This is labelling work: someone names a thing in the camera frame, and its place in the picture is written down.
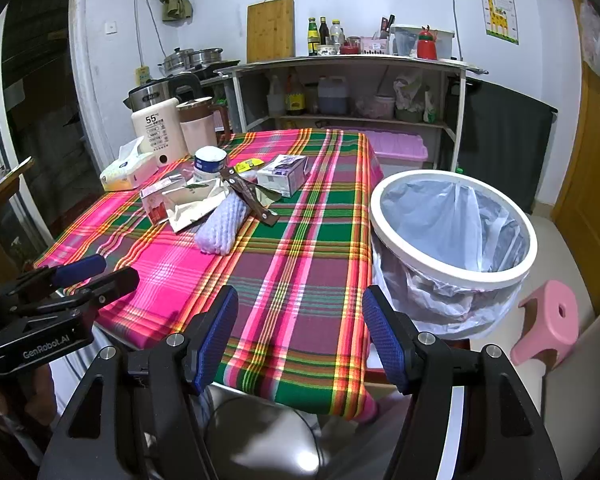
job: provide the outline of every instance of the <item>wooden cutting board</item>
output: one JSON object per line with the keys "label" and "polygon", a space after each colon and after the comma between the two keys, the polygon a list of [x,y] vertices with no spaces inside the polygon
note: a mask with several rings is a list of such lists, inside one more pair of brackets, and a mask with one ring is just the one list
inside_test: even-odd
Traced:
{"label": "wooden cutting board", "polygon": [[294,0],[247,7],[247,63],[296,55]]}

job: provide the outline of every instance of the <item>blue gripper pad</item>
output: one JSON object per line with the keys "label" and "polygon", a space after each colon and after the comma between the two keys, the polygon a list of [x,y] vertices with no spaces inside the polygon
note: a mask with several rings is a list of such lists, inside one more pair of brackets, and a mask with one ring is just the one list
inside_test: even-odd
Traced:
{"label": "blue gripper pad", "polygon": [[107,261],[99,254],[92,254],[72,264],[56,267],[51,283],[55,288],[67,288],[101,274],[106,268]]}
{"label": "blue gripper pad", "polygon": [[225,285],[220,289],[206,314],[213,315],[215,312],[217,312],[216,318],[206,333],[198,352],[198,366],[193,387],[199,395],[216,376],[222,354],[224,354],[235,319],[238,316],[238,293],[232,286]]}
{"label": "blue gripper pad", "polygon": [[395,384],[400,393],[407,390],[408,379],[405,370],[404,349],[398,342],[394,330],[390,326],[379,302],[384,301],[391,309],[384,294],[377,285],[367,287],[362,296],[362,314],[369,328],[386,378]]}

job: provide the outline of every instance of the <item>wire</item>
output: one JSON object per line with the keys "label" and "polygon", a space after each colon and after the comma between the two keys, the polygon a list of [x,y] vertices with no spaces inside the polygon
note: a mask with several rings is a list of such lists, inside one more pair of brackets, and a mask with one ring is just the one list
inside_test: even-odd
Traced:
{"label": "wire", "polygon": [[[203,436],[202,436],[202,440],[205,443],[206,446],[206,438],[208,437],[208,433],[209,433],[209,427],[211,426],[211,421],[214,419],[214,417],[216,416],[216,413],[220,410],[220,408],[230,404],[231,402],[233,402],[234,400],[246,400],[245,396],[240,396],[240,397],[232,397],[231,399],[227,399],[225,402],[222,402],[216,409],[214,409],[211,414],[209,415],[209,420],[205,426],[205,431],[203,432]],[[322,455],[322,451],[320,450],[320,445],[318,444],[318,439],[315,437],[315,433],[314,433],[314,428],[312,428],[309,423],[304,420],[304,416],[302,416],[298,410],[295,409],[291,409],[298,417],[300,417],[300,420],[302,420],[304,422],[304,425],[307,427],[307,429],[309,430],[309,433],[311,433],[311,437],[314,440],[314,446],[315,446],[315,454],[318,457],[318,469],[315,471],[315,476],[314,478],[318,478],[318,474],[320,473],[320,469],[322,468],[322,466],[324,465],[324,457]]]}
{"label": "wire", "polygon": [[[151,21],[154,22],[155,35],[158,36],[158,43],[160,43],[160,50],[162,51],[162,55],[167,57],[164,52],[164,47],[162,46],[162,40],[160,39],[160,33],[158,32],[158,26],[155,23],[154,12],[151,9],[151,5],[149,4],[149,0],[146,1],[146,6],[149,9],[149,14],[151,15]],[[140,25],[138,23],[138,0],[134,0],[134,18],[136,20],[136,41],[138,42],[138,56],[140,57],[140,65],[144,66],[144,59],[142,58],[142,49],[140,48]]]}
{"label": "wire", "polygon": [[451,0],[454,6],[454,23],[456,24],[456,41],[458,42],[458,54],[462,61],[462,47],[460,46],[460,31],[458,30],[458,17],[456,16],[456,0]]}

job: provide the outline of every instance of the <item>green cloth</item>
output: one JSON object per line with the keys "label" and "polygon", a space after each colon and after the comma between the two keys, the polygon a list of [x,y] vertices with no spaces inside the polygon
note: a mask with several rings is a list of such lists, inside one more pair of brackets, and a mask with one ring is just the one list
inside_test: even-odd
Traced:
{"label": "green cloth", "polygon": [[160,0],[162,6],[162,20],[171,22],[174,20],[184,20],[190,18],[193,13],[191,2],[189,0]]}

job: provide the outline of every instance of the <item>table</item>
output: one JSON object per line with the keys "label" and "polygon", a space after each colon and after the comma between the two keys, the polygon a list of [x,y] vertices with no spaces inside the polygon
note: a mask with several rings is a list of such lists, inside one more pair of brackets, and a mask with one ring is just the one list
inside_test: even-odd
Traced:
{"label": "table", "polygon": [[307,183],[272,206],[280,215],[274,227],[249,217],[230,254],[202,254],[193,234],[152,226],[137,191],[107,193],[36,265],[99,253],[109,272],[133,266],[138,289],[101,309],[98,323],[138,348],[182,330],[209,308],[220,286],[233,285],[240,307],[218,383],[306,412],[371,417],[362,294],[371,283],[368,202],[382,173],[366,137],[248,132],[232,135],[224,148],[232,163],[280,153],[308,157]]}

